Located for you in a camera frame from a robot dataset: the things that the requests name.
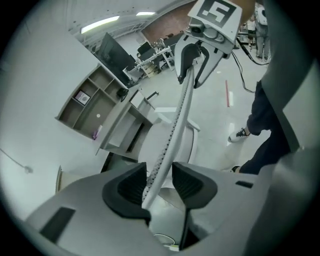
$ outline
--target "brick wall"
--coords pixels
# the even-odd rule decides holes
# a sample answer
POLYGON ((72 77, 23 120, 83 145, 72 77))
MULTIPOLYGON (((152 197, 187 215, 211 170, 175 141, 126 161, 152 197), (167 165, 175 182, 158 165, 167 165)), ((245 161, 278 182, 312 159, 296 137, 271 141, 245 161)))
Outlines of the brick wall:
POLYGON ((188 26, 190 21, 188 12, 194 4, 195 2, 190 2, 169 11, 143 29, 142 33, 151 43, 160 38, 165 38, 166 35, 171 33, 179 34, 181 30, 185 30, 188 26))

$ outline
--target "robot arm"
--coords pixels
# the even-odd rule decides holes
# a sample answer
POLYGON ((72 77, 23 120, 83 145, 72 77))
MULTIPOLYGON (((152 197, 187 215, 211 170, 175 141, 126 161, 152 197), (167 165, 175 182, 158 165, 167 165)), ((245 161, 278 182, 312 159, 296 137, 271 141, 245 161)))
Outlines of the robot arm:
POLYGON ((194 79, 194 88, 200 87, 222 58, 233 50, 242 9, 227 0, 199 0, 189 12, 189 26, 175 46, 175 70, 182 84, 193 60, 205 59, 194 79))

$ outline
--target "dark pants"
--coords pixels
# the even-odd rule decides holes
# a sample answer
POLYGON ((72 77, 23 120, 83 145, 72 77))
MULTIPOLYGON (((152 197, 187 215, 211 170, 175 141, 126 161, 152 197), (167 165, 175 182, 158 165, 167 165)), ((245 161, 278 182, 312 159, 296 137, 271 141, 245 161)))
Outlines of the dark pants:
POLYGON ((275 164, 290 152, 286 136, 262 88, 261 81, 256 84, 251 115, 246 125, 253 135, 258 136, 262 130, 271 130, 271 135, 257 149, 253 158, 241 167, 240 173, 257 175, 263 166, 275 164))

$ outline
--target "ceiling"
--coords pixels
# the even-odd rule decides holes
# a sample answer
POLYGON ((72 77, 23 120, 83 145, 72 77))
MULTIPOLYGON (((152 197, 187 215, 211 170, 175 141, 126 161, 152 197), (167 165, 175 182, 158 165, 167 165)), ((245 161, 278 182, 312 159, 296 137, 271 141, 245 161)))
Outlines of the ceiling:
MULTIPOLYGON (((38 13, 43 19, 51 17, 63 25, 88 48, 100 46, 106 32, 114 38, 141 31, 165 13, 194 0, 43 0, 38 13), (136 16, 138 12, 156 12, 151 16, 136 16), (80 29, 107 19, 120 16, 118 20, 96 27, 81 34, 80 29)), ((29 19, 29 23, 41 18, 29 19)))

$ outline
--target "white wall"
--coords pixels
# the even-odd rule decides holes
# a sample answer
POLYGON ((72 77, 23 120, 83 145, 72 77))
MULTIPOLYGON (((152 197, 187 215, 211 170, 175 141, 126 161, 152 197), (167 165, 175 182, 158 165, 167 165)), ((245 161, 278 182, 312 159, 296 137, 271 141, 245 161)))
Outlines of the white wall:
POLYGON ((6 55, 9 71, 0 81, 0 148, 32 174, 0 153, 0 182, 13 213, 26 217, 55 193, 59 165, 88 176, 107 157, 94 142, 55 117, 98 60, 53 22, 21 32, 6 55))
POLYGON ((147 41, 141 32, 135 32, 131 34, 126 34, 115 39, 119 45, 135 59, 137 58, 137 49, 141 44, 147 41))

